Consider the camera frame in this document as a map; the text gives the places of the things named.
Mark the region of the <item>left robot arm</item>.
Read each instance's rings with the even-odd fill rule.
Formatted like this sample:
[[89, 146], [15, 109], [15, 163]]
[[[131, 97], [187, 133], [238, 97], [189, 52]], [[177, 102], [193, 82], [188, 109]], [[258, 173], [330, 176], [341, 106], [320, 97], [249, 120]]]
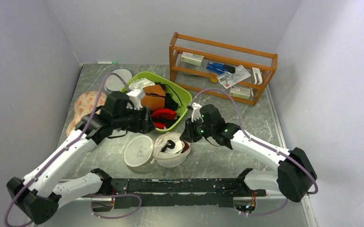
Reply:
[[114, 195], [112, 177], [96, 168], [86, 175], [62, 183], [76, 159], [93, 150], [114, 130], [146, 134], [154, 130], [148, 107], [141, 104], [141, 89], [111, 93], [103, 106], [94, 107], [70, 133], [66, 141], [40, 166], [22, 178], [7, 182], [11, 206], [21, 209], [31, 223], [42, 224], [63, 205], [80, 197]]

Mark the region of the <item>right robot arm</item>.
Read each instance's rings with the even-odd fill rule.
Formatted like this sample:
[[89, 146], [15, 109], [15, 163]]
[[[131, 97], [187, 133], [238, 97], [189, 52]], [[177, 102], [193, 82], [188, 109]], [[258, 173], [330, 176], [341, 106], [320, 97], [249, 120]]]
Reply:
[[303, 149], [282, 148], [257, 138], [237, 124], [227, 123], [214, 105], [193, 103], [188, 109], [192, 113], [186, 119], [181, 140], [194, 143], [212, 138], [218, 146], [246, 153], [271, 168], [270, 171], [243, 171], [236, 184], [240, 195], [270, 190], [300, 202], [316, 186], [317, 174]]

